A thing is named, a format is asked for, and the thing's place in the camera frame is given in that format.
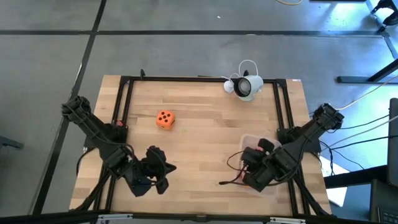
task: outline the black metal frame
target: black metal frame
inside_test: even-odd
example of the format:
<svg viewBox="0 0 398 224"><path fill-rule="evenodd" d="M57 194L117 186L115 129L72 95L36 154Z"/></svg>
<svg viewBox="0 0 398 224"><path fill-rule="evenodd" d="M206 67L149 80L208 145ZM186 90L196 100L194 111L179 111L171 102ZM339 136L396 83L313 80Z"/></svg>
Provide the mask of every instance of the black metal frame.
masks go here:
<svg viewBox="0 0 398 224"><path fill-rule="evenodd" d="M327 189L370 184L372 180L380 180L381 182L387 183L387 165L349 172L346 174L331 175L324 177L323 180L325 180Z"/></svg>
<svg viewBox="0 0 398 224"><path fill-rule="evenodd" d="M139 77L126 77L126 76L121 76L120 82L119 82L119 89L118 89L118 94L116 97L116 102L115 102L115 107L113 111L113 117L112 117L112 123L114 124L118 120L118 113L119 113L119 108L121 104L121 98L123 94L123 90L125 85L128 83L128 89L127 89L127 95L126 95L126 101L125 101L125 106L123 110L123 118L122 118L122 123L123 125L126 125L127 122L127 115L128 111L130 108L130 103L131 103L131 96L132 96L132 89L133 89L133 84L134 81L163 81L163 82L225 82L224 78L210 78L210 77L147 77L145 76L145 73L143 70L141 70L141 75ZM286 113L287 113L287 119L289 123L289 127L292 128L294 126L293 122L293 116L292 116L292 110L290 107L290 100L289 100L289 93L287 91L287 84L285 79L263 79L263 82L266 84L272 84L273 91L274 91L274 99L275 99L275 109L277 112L277 117L278 117L278 123L279 123L279 128L284 129L284 118L282 115L282 107L281 107L281 102L280 102L280 97L279 97L279 87L281 87L283 95L284 95L284 103L285 103L285 108L286 108ZM101 170L100 178L103 175L103 168ZM298 175L303 180L303 174L302 174L302 169L299 170ZM107 192L107 198L106 198L106 204L105 204L105 210L110 211L111 210L111 205L112 205L112 199L113 199L113 193L114 193L114 186L116 183L116 179L112 178L111 182L109 184L108 192ZM292 207L292 215L298 215L298 206L297 206L297 199L295 196L295 189L294 189L294 184L293 181L291 180L288 182L289 186L289 195L290 195L290 205ZM95 206L93 207L93 210L99 210L100 209L100 203L99 201L101 200L102 194L99 194L98 197L95 199ZM306 201L305 197L302 195L302 202L303 202L303 209L304 209L304 214L309 215L310 214L310 209L309 209L309 204ZM154 218L154 219L175 219L175 220L193 220L197 222L207 222L210 220L223 220L223 221L250 221L250 222L265 222L269 220L269 217L267 216L252 216L252 215L197 215L197 214L171 214L171 213L134 213L135 218Z"/></svg>
<svg viewBox="0 0 398 224"><path fill-rule="evenodd" d="M72 224L72 223L86 223L104 220L115 220L115 219L162 219L163 214L153 213L109 213L106 210L98 211L80 211L80 212L61 212L61 213L50 213L42 215L23 215L18 217L0 217L1 223L20 223L20 224ZM322 224L371 224L373 222L357 221L357 220L347 220L340 219L336 217L325 217L325 216L315 216L315 215L303 215L298 214L293 217L267 217L267 216L251 216L242 217L239 215L202 215L194 216L191 214L172 214L168 220L183 220L183 221L194 221L194 222L208 222L210 220L214 221L235 221L235 222L254 222L260 220L263 223L276 222L276 223L292 223L294 218L297 223L322 223Z"/></svg>

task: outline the black chair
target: black chair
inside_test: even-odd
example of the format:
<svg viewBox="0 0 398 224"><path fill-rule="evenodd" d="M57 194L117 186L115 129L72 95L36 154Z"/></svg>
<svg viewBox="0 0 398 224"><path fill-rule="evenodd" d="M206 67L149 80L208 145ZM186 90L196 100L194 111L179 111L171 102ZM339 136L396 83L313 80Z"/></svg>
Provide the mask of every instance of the black chair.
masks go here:
<svg viewBox="0 0 398 224"><path fill-rule="evenodd" d="M394 10L394 12L383 21L383 24L385 26L380 27L379 32L385 31L386 26L394 26L398 24L397 5L398 5L398 0L380 0L377 6L371 11L371 14L374 14L377 12L377 10L386 7Z"/></svg>

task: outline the metal bracket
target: metal bracket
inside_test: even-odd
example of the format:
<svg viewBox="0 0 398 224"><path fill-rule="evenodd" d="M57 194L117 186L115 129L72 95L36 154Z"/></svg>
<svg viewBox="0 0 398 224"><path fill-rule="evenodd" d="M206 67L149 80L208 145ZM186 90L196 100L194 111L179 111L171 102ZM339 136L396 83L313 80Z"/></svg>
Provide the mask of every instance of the metal bracket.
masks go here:
<svg viewBox="0 0 398 224"><path fill-rule="evenodd" d="M281 87L287 88L286 79L284 79L284 78L276 78L275 81L276 81L276 83L278 83L278 85L280 85Z"/></svg>
<svg viewBox="0 0 398 224"><path fill-rule="evenodd" d="M141 80L144 79L144 76L145 76L144 69L141 69L141 71L140 71L140 73L139 73L139 77L141 78Z"/></svg>
<svg viewBox="0 0 398 224"><path fill-rule="evenodd" d="M127 84L127 82L128 81L130 81L130 76L122 76L122 77L120 77L120 85L125 85L125 84Z"/></svg>
<svg viewBox="0 0 398 224"><path fill-rule="evenodd" d="M277 218L271 217L269 223L283 223L283 224L303 224L305 220L297 219L297 218Z"/></svg>

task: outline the white camera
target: white camera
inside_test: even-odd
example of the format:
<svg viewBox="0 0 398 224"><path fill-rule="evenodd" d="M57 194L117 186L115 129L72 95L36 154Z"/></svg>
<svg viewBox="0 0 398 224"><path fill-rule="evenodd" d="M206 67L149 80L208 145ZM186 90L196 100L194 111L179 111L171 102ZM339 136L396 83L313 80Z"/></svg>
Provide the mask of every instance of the white camera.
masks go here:
<svg viewBox="0 0 398 224"><path fill-rule="evenodd" d="M257 92L264 86L262 78L258 75L247 75L234 80L234 91L243 101L251 101Z"/></svg>

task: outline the white cable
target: white cable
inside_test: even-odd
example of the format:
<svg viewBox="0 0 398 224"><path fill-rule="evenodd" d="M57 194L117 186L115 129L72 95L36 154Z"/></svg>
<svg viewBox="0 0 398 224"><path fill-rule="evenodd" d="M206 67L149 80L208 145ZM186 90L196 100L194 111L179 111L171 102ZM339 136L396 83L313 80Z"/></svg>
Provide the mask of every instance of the white cable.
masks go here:
<svg viewBox="0 0 398 224"><path fill-rule="evenodd" d="M256 66L256 73L257 73L257 75L259 75L259 70L258 70L258 68L257 68L257 64L256 64L255 62L253 62L252 60L246 59L246 60L243 60L243 61L239 64L239 76L240 76L240 77L242 77L242 75L241 75L241 65L243 64L243 62L252 62L252 63L254 64L254 66Z"/></svg>
<svg viewBox="0 0 398 224"><path fill-rule="evenodd" d="M368 95L368 94L370 94L370 93L372 93L372 92L376 91L378 88L380 88L380 87L384 86L385 84L387 84L387 83L389 83L389 82L393 81L393 80L394 80L394 79L396 79L396 78L398 78L398 75L397 75L396 77L394 77L394 78L391 78L390 80L386 81L385 83L383 83L383 84L379 85L379 86L378 86L377 88L375 88L374 90L372 90L372 91L370 91L370 92L366 93L365 95L363 95L363 96L359 97L358 99L356 99L356 100L355 100L355 101L353 101L352 103L350 103L350 104L346 105L345 107L343 107L343 108L338 108L338 109L336 109L336 110L343 110L343 109L346 109L346 108L350 107L351 105L353 105L354 103L358 102L360 99L362 99L362 98L363 98L363 97L365 97L366 95Z"/></svg>
<svg viewBox="0 0 398 224"><path fill-rule="evenodd" d="M347 137L347 138L344 138L344 139L342 139L342 140L340 140L340 141L337 141L337 142L335 142L335 143L329 145L329 147L332 147L332 146L334 146L335 144L338 144L338 143L340 143L340 142L342 142L342 141L344 141L344 140L347 140L347 139L349 139L349 138L352 138L352 137L355 137L355 136L359 136L360 134L366 133L366 132L368 132L368 131L372 131L373 129L376 129L376 128L378 128L378 127L384 125L384 124L390 123L391 121L393 121L393 120L395 120L395 119L397 119L397 118L398 118L398 115L395 116L395 117L393 117L393 118L391 118L389 121L386 121L386 122L384 122L384 123L382 123L382 124L379 124L379 125L377 125L376 127L373 127L373 128L371 128L371 129L369 129L369 130L363 131L363 132L358 133L358 134L354 134L354 135L352 135L352 136L350 136L350 137Z"/></svg>
<svg viewBox="0 0 398 224"><path fill-rule="evenodd" d="M221 77L221 78L225 78L225 79L227 79L227 80L229 80L229 81L232 81L232 80L231 80L231 77L232 77L233 75L237 75L238 78L240 78L240 76L239 76L238 73L232 73L232 74L229 76L229 78L228 78L228 77L225 77L225 76L220 76L220 77Z"/></svg>

